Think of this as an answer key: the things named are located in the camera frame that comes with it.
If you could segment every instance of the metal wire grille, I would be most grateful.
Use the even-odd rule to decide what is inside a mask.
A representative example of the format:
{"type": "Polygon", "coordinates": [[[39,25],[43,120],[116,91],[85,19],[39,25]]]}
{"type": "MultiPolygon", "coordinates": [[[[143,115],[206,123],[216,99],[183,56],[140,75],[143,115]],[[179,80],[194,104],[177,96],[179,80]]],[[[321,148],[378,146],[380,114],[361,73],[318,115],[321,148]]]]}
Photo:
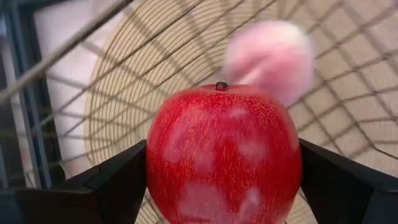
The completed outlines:
{"type": "MultiPolygon", "coordinates": [[[[87,32],[80,36],[88,38],[76,39],[78,47],[64,49],[73,53],[83,48],[98,56],[89,83],[41,67],[49,85],[68,86],[75,94],[53,108],[40,108],[39,113],[48,116],[19,137],[41,134],[63,142],[64,151],[70,141],[85,148],[49,169],[61,164],[70,177],[145,138],[166,97],[223,79],[223,54],[234,32],[256,21],[286,19],[302,26],[317,50],[313,88],[289,106],[300,137],[398,176],[398,32],[394,29],[398,4],[394,0],[152,0],[115,5],[107,12],[121,9],[123,18],[104,47],[90,42],[92,32],[87,32]],[[81,100],[84,114],[71,110],[81,100]],[[57,133],[46,133],[41,127],[53,119],[57,133]]],[[[100,20],[109,19],[107,12],[100,20]]],[[[98,27],[92,25],[91,31],[98,27]]],[[[1,99],[40,76],[28,73],[28,78],[2,92],[1,99]]],[[[17,101],[12,105],[20,107],[17,101]]],[[[33,171],[26,169],[25,175],[34,186],[33,171]]],[[[149,195],[137,222],[165,222],[149,195]]],[[[316,223],[303,194],[297,195],[286,223],[316,223]]]]}

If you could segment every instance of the blurry pink object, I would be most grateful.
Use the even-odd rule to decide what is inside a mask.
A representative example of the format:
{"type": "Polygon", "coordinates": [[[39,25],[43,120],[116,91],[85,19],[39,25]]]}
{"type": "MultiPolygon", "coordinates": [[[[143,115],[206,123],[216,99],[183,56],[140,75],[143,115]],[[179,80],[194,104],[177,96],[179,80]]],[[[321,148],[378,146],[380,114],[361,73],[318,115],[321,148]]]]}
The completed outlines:
{"type": "Polygon", "coordinates": [[[288,106],[310,87],[313,58],[312,43],[298,26],[265,21],[233,37],[223,69],[231,84],[254,85],[288,106]]]}

